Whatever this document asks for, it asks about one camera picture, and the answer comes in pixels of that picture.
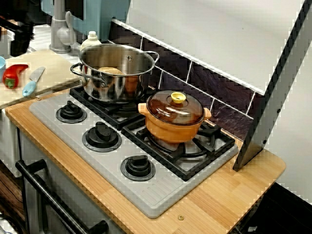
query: black oven handle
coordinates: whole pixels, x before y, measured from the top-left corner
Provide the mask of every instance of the black oven handle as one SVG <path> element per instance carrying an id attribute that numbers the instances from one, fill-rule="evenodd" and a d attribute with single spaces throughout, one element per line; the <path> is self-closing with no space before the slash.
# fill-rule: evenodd
<path id="1" fill-rule="evenodd" d="M 47 167 L 46 162 L 41 159 L 30 165 L 26 165 L 23 160 L 18 161 L 15 164 L 16 168 L 24 176 L 25 179 L 35 188 L 35 190 L 41 195 L 41 197 L 50 205 L 58 216 L 65 222 L 65 224 L 75 234 L 106 234 L 108 231 L 108 225 L 105 220 L 94 227 L 88 229 L 88 227 L 80 221 L 80 219 L 74 214 L 74 212 L 61 200 L 61 198 L 46 185 L 43 179 L 36 175 L 38 172 Z"/>

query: stove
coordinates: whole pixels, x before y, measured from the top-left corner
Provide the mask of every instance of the stove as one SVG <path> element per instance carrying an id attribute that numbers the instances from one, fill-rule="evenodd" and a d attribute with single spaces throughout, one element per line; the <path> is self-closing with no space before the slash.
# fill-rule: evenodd
<path id="1" fill-rule="evenodd" d="M 30 111 L 149 218 L 159 217 L 238 153 L 234 140 L 208 123 L 190 142 L 160 141 L 130 105 L 102 105 L 75 88 L 34 102 Z"/>

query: pot lid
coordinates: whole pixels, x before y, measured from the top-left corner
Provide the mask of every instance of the pot lid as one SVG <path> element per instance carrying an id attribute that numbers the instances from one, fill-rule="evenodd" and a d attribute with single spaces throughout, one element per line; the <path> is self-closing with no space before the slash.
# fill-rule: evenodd
<path id="1" fill-rule="evenodd" d="M 204 119 L 204 108 L 196 98 L 172 90 L 154 93 L 147 100 L 147 108 L 156 118 L 176 125 L 192 125 Z"/>

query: black knob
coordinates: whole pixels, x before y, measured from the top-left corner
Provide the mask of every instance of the black knob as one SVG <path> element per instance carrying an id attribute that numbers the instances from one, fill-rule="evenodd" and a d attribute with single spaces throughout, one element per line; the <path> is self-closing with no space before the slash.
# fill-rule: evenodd
<path id="1" fill-rule="evenodd" d="M 87 142 L 97 148 L 110 148 L 118 143 L 118 133 L 103 122 L 97 122 L 86 134 Z"/>
<path id="2" fill-rule="evenodd" d="M 104 141 L 109 141 L 111 138 L 111 133 L 111 128 L 109 128 L 105 123 L 96 123 L 96 134 L 100 139 Z"/>
<path id="3" fill-rule="evenodd" d="M 60 116 L 64 119 L 74 120 L 83 116 L 82 109 L 75 105 L 72 101 L 67 101 L 67 104 L 62 107 Z"/>
<path id="4" fill-rule="evenodd" d="M 146 155 L 133 156 L 126 164 L 126 170 L 129 174 L 136 177 L 148 176 L 151 172 L 151 163 Z"/>

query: black burner grate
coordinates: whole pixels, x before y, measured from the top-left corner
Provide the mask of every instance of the black burner grate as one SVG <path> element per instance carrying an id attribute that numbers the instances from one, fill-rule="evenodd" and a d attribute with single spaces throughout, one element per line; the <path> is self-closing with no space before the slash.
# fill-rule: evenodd
<path id="1" fill-rule="evenodd" d="M 146 102 L 146 98 L 157 90 L 148 90 L 146 97 L 140 102 Z M 138 103 L 129 104 L 106 104 L 98 100 L 93 100 L 85 91 L 82 86 L 72 88 L 69 94 L 78 100 L 81 104 L 89 108 L 96 115 L 101 117 L 106 122 L 110 123 L 117 130 L 129 123 L 132 123 L 138 119 L 145 118 L 137 110 Z"/>
<path id="2" fill-rule="evenodd" d="M 210 137 L 210 143 L 206 144 L 205 142 L 200 141 L 197 138 L 193 139 L 193 142 L 201 149 L 198 153 L 187 154 L 185 149 L 185 144 L 179 144 L 178 148 L 175 151 L 169 150 L 157 143 L 151 133 L 144 127 L 145 119 L 137 120 L 131 124 L 124 126 L 121 130 L 128 139 L 130 139 L 133 143 L 143 149 L 145 152 L 150 154 L 153 158 L 155 158 L 158 162 L 168 168 L 171 172 L 176 174 L 178 177 L 183 179 L 184 181 L 189 180 L 198 172 L 200 172 L 203 168 L 208 166 L 211 162 L 216 160 L 223 153 L 227 152 L 230 148 L 232 148 L 235 144 L 235 140 L 223 132 L 221 132 L 221 128 L 219 126 L 212 126 L 206 122 L 201 125 L 201 129 L 198 131 L 198 135 Z M 144 127 L 142 130 L 137 131 L 135 134 L 134 131 Z M 148 138 L 149 141 L 156 146 L 151 147 L 145 138 Z M 215 139 L 221 139 L 225 142 L 225 144 L 219 149 L 214 149 Z M 204 159 L 192 167 L 190 170 L 185 171 L 181 168 L 177 161 L 184 157 L 199 157 L 204 156 Z"/>

